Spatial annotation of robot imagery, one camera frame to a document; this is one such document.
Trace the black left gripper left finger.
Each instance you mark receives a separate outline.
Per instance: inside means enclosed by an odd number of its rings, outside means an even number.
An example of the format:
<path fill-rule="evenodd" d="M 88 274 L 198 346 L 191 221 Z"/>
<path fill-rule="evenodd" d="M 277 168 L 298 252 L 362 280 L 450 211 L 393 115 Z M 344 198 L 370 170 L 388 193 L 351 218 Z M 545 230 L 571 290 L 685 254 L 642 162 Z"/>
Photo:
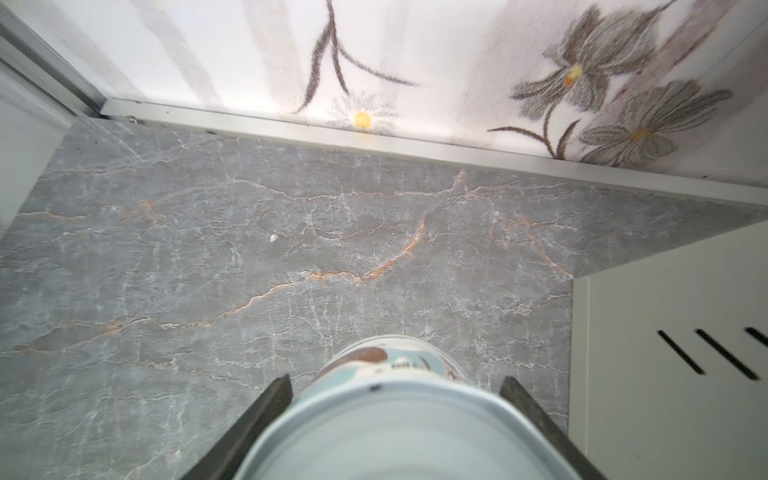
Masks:
<path fill-rule="evenodd" d="M 273 380 L 182 480 L 233 479 L 259 436 L 293 400 L 288 374 Z"/>

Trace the teal small can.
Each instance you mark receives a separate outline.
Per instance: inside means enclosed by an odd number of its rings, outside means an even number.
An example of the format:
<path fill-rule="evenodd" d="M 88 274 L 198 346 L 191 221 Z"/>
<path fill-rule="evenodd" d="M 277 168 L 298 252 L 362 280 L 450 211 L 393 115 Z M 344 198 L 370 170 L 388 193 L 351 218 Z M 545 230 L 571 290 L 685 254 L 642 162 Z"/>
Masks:
<path fill-rule="evenodd" d="M 574 479 L 510 401 L 407 336 L 334 356 L 252 446 L 240 479 Z"/>

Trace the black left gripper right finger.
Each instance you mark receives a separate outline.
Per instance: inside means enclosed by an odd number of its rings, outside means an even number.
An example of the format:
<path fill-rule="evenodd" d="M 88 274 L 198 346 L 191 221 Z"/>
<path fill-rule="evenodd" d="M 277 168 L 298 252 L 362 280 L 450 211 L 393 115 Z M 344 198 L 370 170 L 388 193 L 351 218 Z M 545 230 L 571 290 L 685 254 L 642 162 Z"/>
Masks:
<path fill-rule="evenodd" d="M 533 423 L 538 432 L 576 472 L 579 479 L 606 480 L 516 378 L 504 378 L 500 396 Z"/>

